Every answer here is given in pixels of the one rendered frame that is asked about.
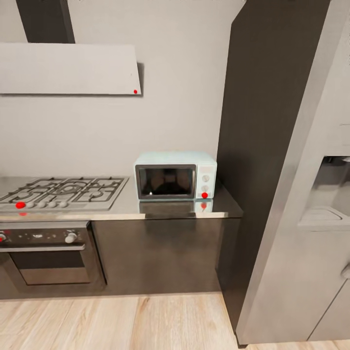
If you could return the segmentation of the microwave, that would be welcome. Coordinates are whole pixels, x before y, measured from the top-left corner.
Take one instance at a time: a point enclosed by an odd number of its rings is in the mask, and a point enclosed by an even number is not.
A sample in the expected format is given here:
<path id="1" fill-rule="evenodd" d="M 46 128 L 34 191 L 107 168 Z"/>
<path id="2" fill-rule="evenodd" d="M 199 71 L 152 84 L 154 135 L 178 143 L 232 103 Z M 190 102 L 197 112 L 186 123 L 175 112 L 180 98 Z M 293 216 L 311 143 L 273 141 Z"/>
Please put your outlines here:
<path id="1" fill-rule="evenodd" d="M 138 200 L 212 199 L 217 162 L 206 151 L 143 151 L 134 175 Z"/>

